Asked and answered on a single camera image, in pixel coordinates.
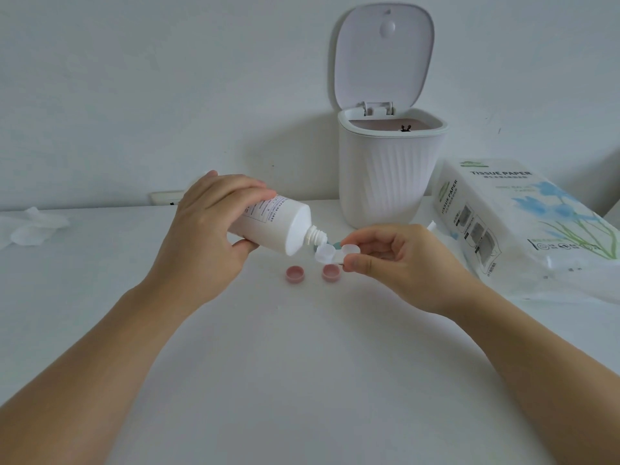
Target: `white trash can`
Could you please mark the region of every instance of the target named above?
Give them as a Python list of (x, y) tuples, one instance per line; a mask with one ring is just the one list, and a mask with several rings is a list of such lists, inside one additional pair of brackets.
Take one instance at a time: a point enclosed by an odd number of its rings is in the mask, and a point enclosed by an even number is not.
[(336, 45), (340, 205), (349, 225), (409, 223), (420, 205), (448, 125), (412, 108), (433, 51), (419, 6), (359, 6)]

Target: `electrical outlet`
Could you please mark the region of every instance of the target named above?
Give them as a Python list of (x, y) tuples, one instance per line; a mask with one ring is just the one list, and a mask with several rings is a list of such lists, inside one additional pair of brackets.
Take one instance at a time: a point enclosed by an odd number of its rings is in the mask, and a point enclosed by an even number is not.
[(184, 191), (163, 191), (149, 193), (149, 199), (154, 206), (175, 206), (183, 198)]

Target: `left hand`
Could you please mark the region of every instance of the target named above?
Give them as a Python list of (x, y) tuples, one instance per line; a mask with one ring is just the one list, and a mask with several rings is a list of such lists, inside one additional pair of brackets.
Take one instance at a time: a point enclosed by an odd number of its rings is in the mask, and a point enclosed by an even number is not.
[(250, 252), (258, 248), (248, 240), (231, 245), (227, 230), (246, 207), (275, 195), (262, 181), (209, 171), (179, 202), (141, 286), (170, 299), (179, 309), (189, 310), (187, 315), (213, 300), (241, 272)]

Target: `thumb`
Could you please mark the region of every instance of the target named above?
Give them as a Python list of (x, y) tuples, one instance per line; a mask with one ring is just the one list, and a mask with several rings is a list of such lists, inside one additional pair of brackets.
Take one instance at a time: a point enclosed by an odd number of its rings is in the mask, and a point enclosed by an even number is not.
[(232, 250), (239, 261), (244, 263), (248, 255), (258, 247), (259, 246), (256, 243), (251, 242), (250, 240), (239, 240), (232, 245)]
[(350, 254), (345, 257), (344, 268), (348, 272), (356, 272), (372, 277), (377, 281), (389, 285), (394, 263), (365, 254)]

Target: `solution bottle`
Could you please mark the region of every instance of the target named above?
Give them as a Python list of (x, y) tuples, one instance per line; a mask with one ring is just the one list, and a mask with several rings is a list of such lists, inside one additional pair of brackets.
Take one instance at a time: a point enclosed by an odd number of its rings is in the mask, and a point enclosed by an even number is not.
[(228, 230), (287, 256), (303, 245), (327, 243), (327, 235), (312, 224), (307, 204), (275, 196), (245, 209)]

